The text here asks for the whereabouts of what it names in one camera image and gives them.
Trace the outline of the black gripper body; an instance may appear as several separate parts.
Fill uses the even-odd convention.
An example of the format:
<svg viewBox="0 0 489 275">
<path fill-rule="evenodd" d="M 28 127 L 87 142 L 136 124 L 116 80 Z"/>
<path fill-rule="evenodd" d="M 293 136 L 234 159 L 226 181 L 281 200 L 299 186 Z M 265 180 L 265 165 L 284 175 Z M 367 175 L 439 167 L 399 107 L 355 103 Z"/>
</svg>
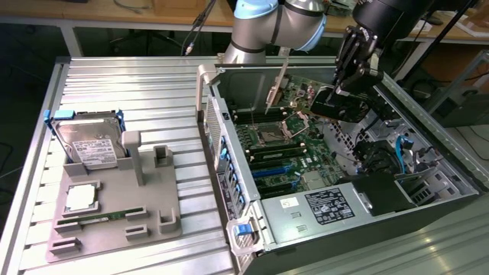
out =
<svg viewBox="0 0 489 275">
<path fill-rule="evenodd" d="M 420 1 L 357 1 L 352 17 L 383 42 L 407 38 L 420 20 Z"/>
</svg>

